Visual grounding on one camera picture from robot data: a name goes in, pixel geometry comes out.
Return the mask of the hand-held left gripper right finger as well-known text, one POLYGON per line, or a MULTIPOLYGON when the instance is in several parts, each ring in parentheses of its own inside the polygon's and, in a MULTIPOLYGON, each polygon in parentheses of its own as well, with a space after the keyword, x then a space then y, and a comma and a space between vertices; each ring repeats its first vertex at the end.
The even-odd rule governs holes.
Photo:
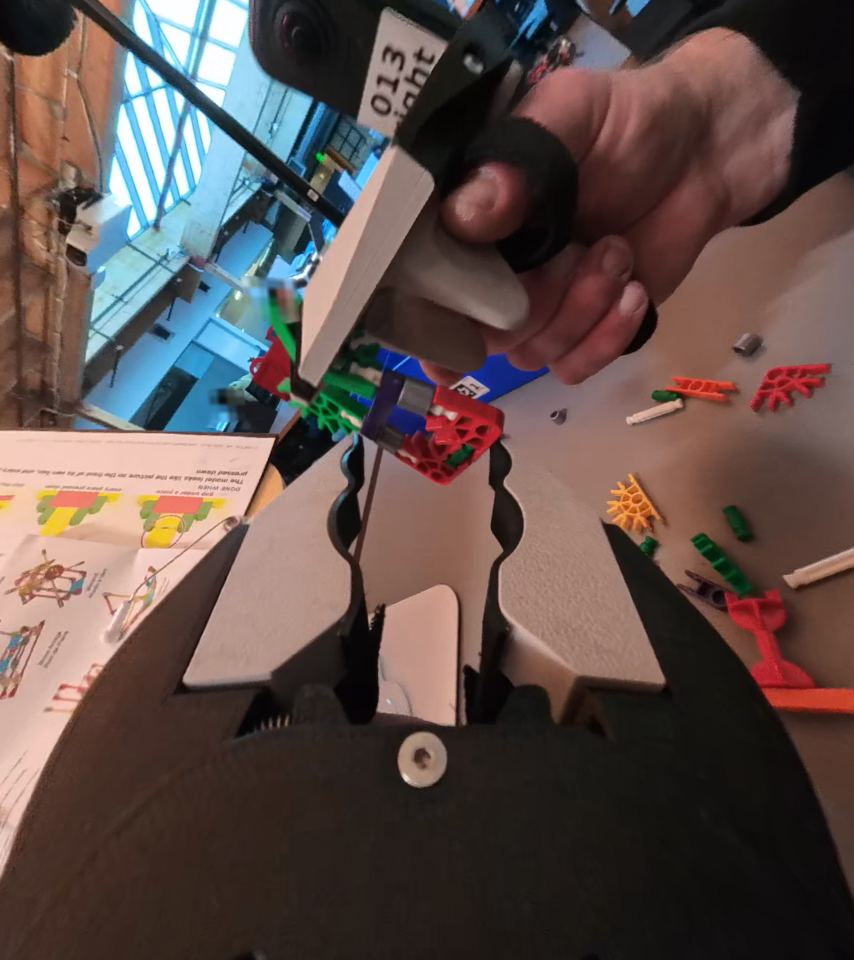
POLYGON ((599 515, 504 442, 489 450, 490 568, 479 668, 465 672, 466 718, 493 722, 512 690, 544 691, 572 722, 590 694, 659 694, 665 678, 599 515))

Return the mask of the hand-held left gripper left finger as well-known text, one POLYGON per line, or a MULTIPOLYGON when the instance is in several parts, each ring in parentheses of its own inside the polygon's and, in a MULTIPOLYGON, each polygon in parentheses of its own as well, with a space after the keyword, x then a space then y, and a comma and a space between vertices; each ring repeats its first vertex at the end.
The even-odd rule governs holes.
POLYGON ((247 522, 185 671, 188 689, 264 689, 287 712, 301 689, 323 685, 352 723, 373 719, 383 618, 369 616, 351 553, 364 484, 364 442, 347 438, 247 522))

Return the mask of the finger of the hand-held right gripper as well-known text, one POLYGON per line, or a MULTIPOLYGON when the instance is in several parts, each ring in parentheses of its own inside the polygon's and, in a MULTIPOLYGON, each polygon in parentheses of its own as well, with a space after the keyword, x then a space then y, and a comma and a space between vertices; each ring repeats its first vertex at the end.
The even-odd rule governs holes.
POLYGON ((297 382, 320 388, 434 192, 433 175, 389 147, 325 249, 303 295, 297 382))

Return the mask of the blue bin with white tag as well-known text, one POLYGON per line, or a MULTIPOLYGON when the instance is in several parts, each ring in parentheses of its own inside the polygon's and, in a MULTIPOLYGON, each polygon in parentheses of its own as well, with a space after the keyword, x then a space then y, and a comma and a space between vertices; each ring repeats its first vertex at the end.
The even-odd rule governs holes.
POLYGON ((547 367, 521 370, 503 355, 489 357, 479 369, 460 376, 448 389, 469 400, 493 404, 528 383, 546 376, 547 367))

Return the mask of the red purple green connector assembly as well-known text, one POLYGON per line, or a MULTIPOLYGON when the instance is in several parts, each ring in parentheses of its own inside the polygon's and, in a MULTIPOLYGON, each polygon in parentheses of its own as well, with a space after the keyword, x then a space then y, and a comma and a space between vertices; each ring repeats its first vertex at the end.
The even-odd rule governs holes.
POLYGON ((300 385, 295 365, 301 296, 273 288, 260 294, 259 303, 267 331, 274 329, 289 351, 287 402, 333 439, 366 438, 439 486, 461 476, 501 439, 501 411, 388 366, 384 348, 363 327, 341 347, 319 388, 300 385))

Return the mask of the person's right forearm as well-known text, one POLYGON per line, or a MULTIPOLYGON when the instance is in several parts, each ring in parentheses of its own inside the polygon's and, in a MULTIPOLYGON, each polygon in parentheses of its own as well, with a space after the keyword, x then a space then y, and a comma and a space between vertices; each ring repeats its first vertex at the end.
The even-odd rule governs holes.
POLYGON ((785 187, 743 222, 758 225, 854 166, 854 2, 646 2, 615 36, 648 62, 709 29, 746 37, 799 94, 785 187))

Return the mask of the person's right hand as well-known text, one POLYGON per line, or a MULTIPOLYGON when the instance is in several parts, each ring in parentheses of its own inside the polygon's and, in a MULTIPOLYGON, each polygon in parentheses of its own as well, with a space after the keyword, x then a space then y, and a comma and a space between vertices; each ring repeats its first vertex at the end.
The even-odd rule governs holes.
POLYGON ((643 66, 547 76, 514 108, 577 163, 571 242, 523 273, 529 316, 487 355, 577 385, 624 355, 651 306, 718 234, 789 178, 801 93, 739 32, 709 29, 643 66))

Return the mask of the yellow fan connector piece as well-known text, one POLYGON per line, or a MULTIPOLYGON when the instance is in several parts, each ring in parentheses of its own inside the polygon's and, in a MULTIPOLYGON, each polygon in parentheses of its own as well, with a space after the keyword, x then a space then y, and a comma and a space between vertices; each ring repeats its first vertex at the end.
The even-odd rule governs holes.
POLYGON ((658 524, 666 522, 654 499, 633 473, 610 490, 604 519, 623 532, 638 537, 652 536, 658 524))

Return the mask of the black metal pole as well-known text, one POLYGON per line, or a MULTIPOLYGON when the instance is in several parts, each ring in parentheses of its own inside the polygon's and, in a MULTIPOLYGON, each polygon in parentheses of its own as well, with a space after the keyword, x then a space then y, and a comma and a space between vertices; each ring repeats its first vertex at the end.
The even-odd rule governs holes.
POLYGON ((185 101, 204 114, 212 125, 260 162, 268 172, 274 174, 278 181, 303 204, 334 227, 339 228, 343 224, 345 215, 337 207, 311 187, 308 181, 274 154, 250 130, 211 100, 188 76, 172 66, 164 56, 158 54, 119 16, 99 1, 70 1, 69 4, 95 23, 112 41, 132 54, 142 65, 156 73, 168 86, 180 93, 185 101))

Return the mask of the white document stand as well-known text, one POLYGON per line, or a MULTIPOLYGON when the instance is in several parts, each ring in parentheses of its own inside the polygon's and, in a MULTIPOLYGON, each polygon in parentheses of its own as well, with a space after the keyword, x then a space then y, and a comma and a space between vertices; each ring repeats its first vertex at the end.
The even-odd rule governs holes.
POLYGON ((461 611, 455 587, 474 558, 457 554, 469 505, 453 489, 401 478, 380 455, 364 466, 361 533, 351 553, 371 619, 383 618, 376 714, 441 726, 459 718, 461 611))

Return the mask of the red fabric bag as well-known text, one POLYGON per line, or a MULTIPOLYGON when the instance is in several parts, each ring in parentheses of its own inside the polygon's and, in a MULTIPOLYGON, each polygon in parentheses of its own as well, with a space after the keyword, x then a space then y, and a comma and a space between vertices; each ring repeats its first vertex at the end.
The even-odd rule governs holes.
POLYGON ((251 384, 280 401, 288 402, 291 396, 291 355, 273 328, 267 331, 265 342, 266 352, 250 359, 251 384))

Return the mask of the orange red connector piece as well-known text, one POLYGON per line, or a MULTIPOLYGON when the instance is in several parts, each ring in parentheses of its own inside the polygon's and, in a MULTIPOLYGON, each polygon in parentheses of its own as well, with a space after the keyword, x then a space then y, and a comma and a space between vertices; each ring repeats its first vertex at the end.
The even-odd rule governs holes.
POLYGON ((768 590, 762 596, 725 594, 728 616, 753 635, 759 654, 749 673, 768 703, 781 713, 854 715, 854 690, 817 686, 803 668, 781 652, 778 632, 786 625, 781 594, 768 590))

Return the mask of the toy models picture leaflet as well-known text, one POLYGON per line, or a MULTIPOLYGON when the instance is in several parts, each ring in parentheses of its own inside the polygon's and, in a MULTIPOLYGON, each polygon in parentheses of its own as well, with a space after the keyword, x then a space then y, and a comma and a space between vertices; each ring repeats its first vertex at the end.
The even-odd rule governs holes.
POLYGON ((0 560, 0 879, 69 719, 209 545, 27 535, 0 560))

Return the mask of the white box device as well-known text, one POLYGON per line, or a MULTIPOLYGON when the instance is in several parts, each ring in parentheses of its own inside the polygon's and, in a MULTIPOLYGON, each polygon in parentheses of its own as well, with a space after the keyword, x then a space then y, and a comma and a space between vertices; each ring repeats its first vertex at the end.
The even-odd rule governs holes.
POLYGON ((76 267, 91 271, 89 259, 100 243, 110 208, 106 197, 87 186, 60 188, 51 195, 56 228, 65 241, 65 257, 76 267))

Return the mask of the black round lamp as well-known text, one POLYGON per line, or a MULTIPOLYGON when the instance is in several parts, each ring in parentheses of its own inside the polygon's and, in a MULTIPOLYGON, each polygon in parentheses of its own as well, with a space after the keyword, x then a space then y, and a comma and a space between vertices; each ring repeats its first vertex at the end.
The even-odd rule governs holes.
POLYGON ((0 1, 0 43, 15 55, 47 56, 70 38, 76 19, 68 1, 0 1))

